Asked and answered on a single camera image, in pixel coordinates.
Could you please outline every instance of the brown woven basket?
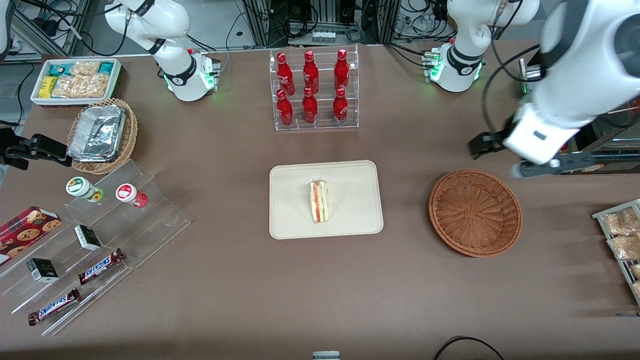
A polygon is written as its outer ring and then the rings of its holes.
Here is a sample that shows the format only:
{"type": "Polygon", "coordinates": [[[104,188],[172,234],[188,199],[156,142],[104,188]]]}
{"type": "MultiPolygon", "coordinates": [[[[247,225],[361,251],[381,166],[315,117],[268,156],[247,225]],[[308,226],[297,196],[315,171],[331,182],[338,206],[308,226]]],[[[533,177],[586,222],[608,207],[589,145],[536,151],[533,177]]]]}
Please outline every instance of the brown woven basket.
{"type": "Polygon", "coordinates": [[[500,255],[522,230],[522,210],[497,177],[475,169],[450,172],[429,197],[436,232],[457,251],[475,258],[500,255]]]}
{"type": "MultiPolygon", "coordinates": [[[[111,163],[81,163],[74,160],[71,164],[74,169],[95,175],[104,175],[116,170],[131,157],[133,148],[136,146],[136,136],[138,135],[138,119],[136,118],[136,114],[133,113],[126,102],[120,99],[109,99],[107,101],[96,102],[95,104],[92,104],[91,107],[98,108],[109,105],[118,105],[127,111],[124,129],[122,129],[122,141],[120,142],[120,154],[118,155],[118,158],[111,163]]],[[[71,144],[71,140],[74,138],[80,114],[82,113],[79,113],[78,116],[76,116],[76,121],[74,121],[74,124],[71,126],[71,131],[67,136],[67,146],[71,144]]]]}

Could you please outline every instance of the table surface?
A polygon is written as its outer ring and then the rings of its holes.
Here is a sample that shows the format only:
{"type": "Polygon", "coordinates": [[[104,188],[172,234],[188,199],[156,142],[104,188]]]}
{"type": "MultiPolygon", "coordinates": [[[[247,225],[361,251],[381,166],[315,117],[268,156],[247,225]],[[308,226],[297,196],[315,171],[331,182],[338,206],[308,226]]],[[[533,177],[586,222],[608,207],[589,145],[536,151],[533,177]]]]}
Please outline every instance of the table surface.
{"type": "MultiPolygon", "coordinates": [[[[506,58],[528,45],[499,50],[506,58]]],[[[640,197],[639,176],[513,179],[515,155],[467,154],[486,131],[490,52],[472,88],[451,94],[383,46],[359,50],[360,129],[337,133],[275,132],[268,51],[233,53],[220,90],[193,103],[167,91],[151,57],[121,58],[117,95],[140,123],[133,158],[193,223],[53,337],[2,309],[0,357],[300,360],[335,349],[345,360],[430,359],[445,340],[469,335],[507,359],[637,359],[640,319],[614,317],[634,300],[591,214],[640,197]],[[351,160],[378,167],[382,232],[270,237],[274,166],[351,160]],[[522,205],[522,235],[504,255],[462,256],[428,220],[435,181],[469,167],[503,179],[522,205]]],[[[496,79],[496,123],[519,89],[496,79]]],[[[24,134],[64,141],[77,112],[34,106],[24,134]]],[[[30,205],[58,209],[76,175],[48,161],[9,171],[0,222],[30,205]]]]}

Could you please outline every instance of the cookie box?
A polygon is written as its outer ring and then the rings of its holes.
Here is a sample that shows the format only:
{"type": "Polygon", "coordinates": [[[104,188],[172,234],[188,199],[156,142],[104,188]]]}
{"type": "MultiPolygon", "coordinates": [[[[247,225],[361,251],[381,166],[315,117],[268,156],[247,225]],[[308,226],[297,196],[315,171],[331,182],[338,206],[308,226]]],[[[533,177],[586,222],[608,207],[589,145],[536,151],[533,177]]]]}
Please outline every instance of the cookie box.
{"type": "Polygon", "coordinates": [[[60,217],[36,206],[0,226],[0,266],[60,226],[60,217]]]}

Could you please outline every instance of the white tray with snacks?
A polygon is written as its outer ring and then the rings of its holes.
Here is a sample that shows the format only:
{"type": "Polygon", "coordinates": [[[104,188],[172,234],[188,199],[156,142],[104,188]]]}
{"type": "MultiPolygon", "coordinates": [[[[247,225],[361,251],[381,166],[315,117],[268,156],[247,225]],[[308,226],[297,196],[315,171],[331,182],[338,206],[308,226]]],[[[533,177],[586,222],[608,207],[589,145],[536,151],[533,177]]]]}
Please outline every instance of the white tray with snacks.
{"type": "Polygon", "coordinates": [[[31,92],[31,101],[40,106],[81,106],[89,105],[99,101],[105,101],[112,98],[113,92],[118,83],[118,76],[120,75],[120,69],[122,64],[113,58],[74,58],[74,59],[55,59],[47,60],[42,64],[42,69],[38,75],[33,91],[31,92]],[[111,70],[109,72],[109,80],[104,91],[104,95],[101,97],[40,97],[40,89],[45,77],[51,75],[51,69],[59,67],[61,65],[74,64],[77,61],[95,61],[101,64],[111,64],[111,70]]]}
{"type": "Polygon", "coordinates": [[[269,232],[277,240],[376,234],[382,230],[376,164],[369,160],[283,165],[269,175],[269,232]],[[314,222],[313,181],[326,182],[328,218],[314,222]]]}

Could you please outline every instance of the snickers wrapper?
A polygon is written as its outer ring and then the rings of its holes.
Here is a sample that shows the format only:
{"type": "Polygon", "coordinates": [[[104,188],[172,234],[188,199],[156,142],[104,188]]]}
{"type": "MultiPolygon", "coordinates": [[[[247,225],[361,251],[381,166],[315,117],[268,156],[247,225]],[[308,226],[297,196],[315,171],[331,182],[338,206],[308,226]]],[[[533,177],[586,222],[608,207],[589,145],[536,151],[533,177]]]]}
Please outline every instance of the snickers wrapper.
{"type": "Polygon", "coordinates": [[[41,322],[42,320],[45,320],[48,316],[57,313],[58,311],[62,310],[63,308],[69,306],[70,304],[74,304],[76,302],[80,302],[80,293],[78,292],[78,289],[73,289],[71,290],[70,293],[66,294],[65,296],[61,297],[60,299],[52,302],[51,304],[47,305],[46,307],[43,307],[42,309],[40,309],[39,311],[35,311],[31,314],[29,314],[29,325],[30,326],[34,326],[37,323],[41,322]]]}
{"type": "Polygon", "coordinates": [[[89,270],[87,270],[87,271],[81,273],[80,275],[78,275],[78,278],[80,278],[80,284],[84,285],[84,284],[88,283],[89,281],[95,279],[102,272],[104,272],[108,268],[112,267],[115,263],[117,263],[118,261],[120,261],[120,260],[122,260],[124,258],[125,258],[125,256],[124,256],[124,254],[122,254],[122,250],[120,250],[120,248],[118,248],[118,250],[110,253],[109,256],[107,256],[106,258],[102,259],[102,261],[100,261],[96,265],[91,266],[91,268],[89,268],[89,270]]]}

